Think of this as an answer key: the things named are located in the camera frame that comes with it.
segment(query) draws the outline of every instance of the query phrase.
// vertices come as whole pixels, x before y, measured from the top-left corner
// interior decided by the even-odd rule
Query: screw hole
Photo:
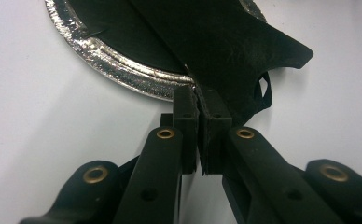
[[[330,175],[336,175],[336,176],[342,175],[342,173],[341,173],[339,170],[335,170],[335,169],[333,169],[333,168],[327,168],[327,172],[328,172]]]
[[[160,135],[163,136],[163,137],[168,137],[168,136],[171,135],[171,133],[164,131],[164,132],[161,132]]]
[[[147,202],[152,202],[152,201],[154,201],[157,197],[158,197],[158,191],[157,191],[156,189],[153,189],[153,188],[147,188],[147,189],[144,189],[144,190],[141,192],[141,198],[142,198],[144,201],[147,201]]]
[[[93,170],[90,173],[88,173],[88,176],[90,178],[99,178],[103,174],[102,170]]]

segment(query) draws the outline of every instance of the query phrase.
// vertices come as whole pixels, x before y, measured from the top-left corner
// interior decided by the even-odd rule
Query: brass grommet
[[[320,172],[323,174],[326,178],[338,181],[338,182],[345,182],[349,179],[349,175],[346,174],[343,170],[340,168],[329,165],[329,164],[323,164],[320,166]]]
[[[172,138],[175,136],[175,132],[171,129],[162,129],[157,132],[157,137],[162,139]]]
[[[83,180],[88,184],[95,184],[103,181],[108,176],[108,170],[103,166],[91,167],[83,175]]]
[[[241,137],[241,138],[253,138],[254,137],[254,133],[247,130],[247,129],[239,129],[236,132],[237,136]]]

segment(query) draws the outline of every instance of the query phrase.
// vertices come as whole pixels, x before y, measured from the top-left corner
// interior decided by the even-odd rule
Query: white surface
[[[247,125],[290,163],[331,159],[362,175],[362,1],[263,1],[269,24],[314,51],[271,72],[273,105]],[[85,162],[139,154],[172,104],[88,67],[42,0],[0,0],[0,223],[45,213]],[[220,176],[184,181],[181,223],[235,223]]]

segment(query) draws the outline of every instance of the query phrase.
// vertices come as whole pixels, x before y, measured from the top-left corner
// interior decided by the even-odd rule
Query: mounting hole
[[[302,194],[297,189],[287,189],[285,195],[288,199],[294,201],[300,201],[303,198]]]
[[[241,138],[253,138],[254,137],[254,133],[247,130],[247,129],[239,129],[237,130],[237,136],[241,137]]]
[[[329,165],[329,164],[321,165],[320,172],[326,178],[329,178],[331,180],[335,180],[338,182],[345,182],[349,179],[349,175],[346,174],[343,170],[341,170],[340,168],[338,168],[336,166]]]
[[[152,202],[158,197],[158,191],[154,188],[146,188],[141,191],[141,198],[144,201]]]
[[[83,180],[88,184],[95,184],[103,181],[108,176],[108,170],[103,166],[91,167],[83,175]]]
[[[157,132],[157,137],[162,139],[172,138],[175,136],[175,133],[171,129],[162,129]]]

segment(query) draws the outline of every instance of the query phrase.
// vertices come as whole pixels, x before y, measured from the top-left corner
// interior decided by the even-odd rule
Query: foil rim
[[[240,0],[240,3],[246,12],[265,21],[253,0]],[[191,77],[137,63],[110,48],[99,38],[87,36],[87,27],[67,0],[46,0],[46,6],[56,29],[77,55],[119,85],[166,101],[173,100],[173,91],[177,87],[194,85]]]

